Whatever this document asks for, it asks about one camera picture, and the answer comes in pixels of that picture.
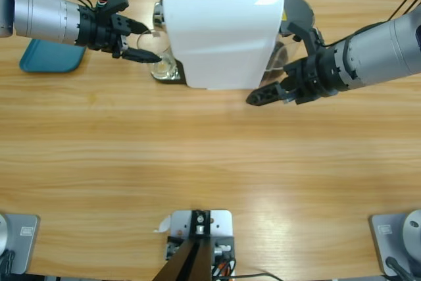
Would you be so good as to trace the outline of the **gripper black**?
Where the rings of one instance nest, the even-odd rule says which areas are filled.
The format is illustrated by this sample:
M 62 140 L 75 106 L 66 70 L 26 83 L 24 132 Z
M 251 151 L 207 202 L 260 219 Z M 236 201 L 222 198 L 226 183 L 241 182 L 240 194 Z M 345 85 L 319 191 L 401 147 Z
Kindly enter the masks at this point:
M 272 82 L 255 89 L 247 96 L 246 103 L 263 106 L 276 101 L 288 102 L 290 98 L 299 105 L 338 93 L 335 86 L 338 75 L 331 49 L 320 49 L 286 64 L 284 71 L 287 76 L 282 80 L 282 87 L 279 82 Z
M 151 51 L 129 47 L 123 39 L 130 34 L 149 34 L 150 29 L 141 22 L 108 13 L 104 8 L 89 9 L 78 6 L 80 22 L 76 45 L 94 51 L 110 53 L 113 58 L 127 59 L 137 63 L 158 63 L 162 59 Z

